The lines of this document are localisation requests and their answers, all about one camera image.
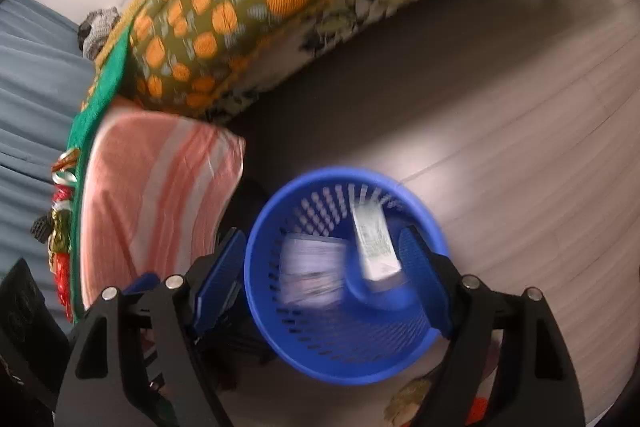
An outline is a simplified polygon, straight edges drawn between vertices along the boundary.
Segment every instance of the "orange striped pillow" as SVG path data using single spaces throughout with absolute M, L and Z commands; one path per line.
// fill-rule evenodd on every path
M 95 138 L 84 183 L 82 301 L 141 274 L 184 274 L 212 251 L 242 174 L 244 140 L 189 118 L 111 106 Z

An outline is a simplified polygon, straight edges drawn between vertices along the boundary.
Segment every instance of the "metal screw head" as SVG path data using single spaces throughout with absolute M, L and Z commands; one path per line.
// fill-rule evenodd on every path
M 118 294 L 118 289 L 115 286 L 109 286 L 102 290 L 102 298 L 106 301 L 110 301 Z
M 166 281 L 164 281 L 164 285 L 170 290 L 175 290 L 176 288 L 179 288 L 180 286 L 182 286 L 183 283 L 184 283 L 184 277 L 182 277 L 182 275 L 170 275 L 169 277 L 166 278 Z
M 465 275 L 462 278 L 462 285 L 467 290 L 477 290 L 480 287 L 480 280 L 475 275 Z
M 527 297 L 532 301 L 542 301 L 542 292 L 538 288 L 532 286 L 531 288 L 527 288 Z

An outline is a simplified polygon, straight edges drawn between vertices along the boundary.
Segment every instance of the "shiny decoration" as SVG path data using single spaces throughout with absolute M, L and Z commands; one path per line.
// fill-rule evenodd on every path
M 51 175 L 51 178 L 56 185 L 63 187 L 75 187 L 78 183 L 76 175 L 69 171 L 56 171 Z
M 47 248 L 48 261 L 49 261 L 49 271 L 55 275 L 56 273 L 56 253 L 52 251 L 50 248 Z
M 52 210 L 73 210 L 73 204 L 70 200 L 64 200 L 64 201 L 56 201 L 54 204 L 51 205 Z
M 56 253 L 54 256 L 54 270 L 56 280 L 56 290 L 60 304 L 65 307 L 66 319 L 71 322 L 73 314 L 71 312 L 71 290 L 69 287 L 69 254 Z
M 51 166 L 51 172 L 65 171 L 72 169 L 78 163 L 80 157 L 80 150 L 78 148 L 69 149 L 65 153 L 62 153 L 58 160 Z
M 47 243 L 49 250 L 49 269 L 55 273 L 54 257 L 58 253 L 68 253 L 71 244 L 71 212 L 69 210 L 52 210 L 53 232 Z
M 56 188 L 55 193 L 53 194 L 53 202 L 58 203 L 59 201 L 70 200 L 74 195 L 74 190 L 72 187 L 68 187 L 66 185 L 60 185 Z

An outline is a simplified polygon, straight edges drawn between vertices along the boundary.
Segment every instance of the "white paper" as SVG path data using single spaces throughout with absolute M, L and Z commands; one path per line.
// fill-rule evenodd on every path
M 402 266 L 377 201 L 353 205 L 353 224 L 358 238 L 360 266 L 374 291 L 384 291 L 404 281 Z
M 289 234 L 280 255 L 280 299 L 319 308 L 342 299 L 347 242 L 333 237 Z

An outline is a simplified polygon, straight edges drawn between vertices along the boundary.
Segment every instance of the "floor plank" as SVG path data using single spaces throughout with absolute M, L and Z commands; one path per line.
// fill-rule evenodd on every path
M 424 0 L 233 127 L 268 189 L 328 164 L 375 169 L 422 198 L 461 271 L 502 291 L 543 289 L 591 419 L 640 344 L 638 71 L 640 0 Z M 225 404 L 240 426 L 377 425 L 444 347 L 355 390 L 249 365 Z M 326 410 L 310 415 L 318 396 Z

